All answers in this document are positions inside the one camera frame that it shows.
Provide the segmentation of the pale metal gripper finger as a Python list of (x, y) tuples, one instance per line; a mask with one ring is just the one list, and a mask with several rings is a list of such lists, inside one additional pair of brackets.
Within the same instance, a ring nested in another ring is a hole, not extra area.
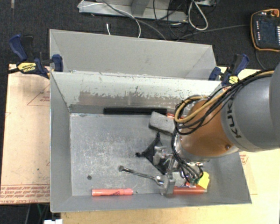
[(160, 190), (160, 194), (161, 195), (166, 195), (167, 193), (167, 186), (169, 184), (169, 180), (168, 180), (168, 175), (164, 174), (161, 176), (161, 181), (162, 181), (162, 186), (161, 186), (161, 190)]
[(167, 175), (167, 180), (168, 180), (168, 183), (167, 183), (167, 187), (166, 187), (166, 196), (173, 194), (174, 185), (176, 183), (176, 180), (172, 174)]

